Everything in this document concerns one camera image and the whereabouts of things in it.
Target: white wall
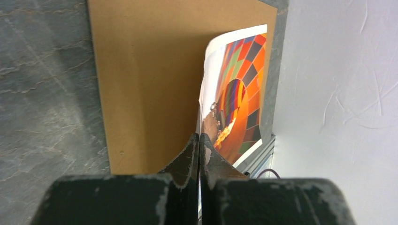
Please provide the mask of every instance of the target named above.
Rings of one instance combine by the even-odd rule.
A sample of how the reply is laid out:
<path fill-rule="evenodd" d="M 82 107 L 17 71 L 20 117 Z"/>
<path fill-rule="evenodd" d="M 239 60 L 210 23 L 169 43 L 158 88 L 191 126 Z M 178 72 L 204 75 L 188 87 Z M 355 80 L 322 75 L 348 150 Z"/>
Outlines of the white wall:
<path fill-rule="evenodd" d="M 273 168 L 324 177 L 360 225 L 398 224 L 398 1 L 290 0 Z"/>

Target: gray marble surface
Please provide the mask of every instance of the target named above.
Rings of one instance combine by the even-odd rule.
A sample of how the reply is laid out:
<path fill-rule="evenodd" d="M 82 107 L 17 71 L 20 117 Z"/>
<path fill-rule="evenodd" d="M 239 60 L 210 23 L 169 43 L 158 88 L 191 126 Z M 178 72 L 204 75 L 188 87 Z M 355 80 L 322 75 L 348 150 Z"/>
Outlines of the gray marble surface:
<path fill-rule="evenodd" d="M 87 5 L 0 1 L 0 224 L 66 174 L 110 173 Z"/>

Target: colorful checkered pattern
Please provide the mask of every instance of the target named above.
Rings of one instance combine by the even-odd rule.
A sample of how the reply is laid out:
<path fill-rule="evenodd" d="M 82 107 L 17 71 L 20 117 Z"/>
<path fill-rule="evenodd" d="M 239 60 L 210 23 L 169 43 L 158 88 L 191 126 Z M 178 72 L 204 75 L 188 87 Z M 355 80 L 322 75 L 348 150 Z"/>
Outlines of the colorful checkered pattern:
<path fill-rule="evenodd" d="M 245 137 L 243 142 L 239 143 L 241 146 L 239 155 L 246 152 L 261 138 L 260 92 L 266 40 L 267 34 L 261 34 L 229 43 L 226 46 L 220 71 L 216 102 L 218 113 L 224 113 L 225 126 L 228 126 L 238 114 L 247 116 L 246 130 L 242 134 Z M 244 100 L 248 101 L 248 112 L 238 113 Z M 222 143 L 215 147 L 220 150 Z"/>

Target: cardboard sheet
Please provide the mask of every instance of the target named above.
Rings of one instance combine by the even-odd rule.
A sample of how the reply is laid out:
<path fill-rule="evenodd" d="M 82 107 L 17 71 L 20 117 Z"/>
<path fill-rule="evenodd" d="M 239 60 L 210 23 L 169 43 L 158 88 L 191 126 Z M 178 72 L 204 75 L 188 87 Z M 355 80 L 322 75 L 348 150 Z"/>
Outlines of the cardboard sheet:
<path fill-rule="evenodd" d="M 271 49 L 276 20 L 257 0 L 89 0 L 89 11 L 113 174 L 156 173 L 183 149 L 212 38 L 267 24 Z"/>

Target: black cable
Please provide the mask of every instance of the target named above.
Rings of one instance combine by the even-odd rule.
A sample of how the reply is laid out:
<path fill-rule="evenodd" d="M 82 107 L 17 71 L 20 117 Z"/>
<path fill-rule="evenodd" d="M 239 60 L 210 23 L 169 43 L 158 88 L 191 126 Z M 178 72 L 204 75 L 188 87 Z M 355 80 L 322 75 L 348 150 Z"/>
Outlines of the black cable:
<path fill-rule="evenodd" d="M 263 174 L 266 173 L 266 172 L 271 172 L 271 173 L 273 173 L 278 179 L 281 178 L 281 177 L 279 176 L 279 174 L 278 174 L 275 170 L 273 170 L 273 169 L 265 169 L 265 170 L 261 171 L 261 173 L 257 176 L 257 179 L 260 178 L 261 175 L 263 175 Z"/>

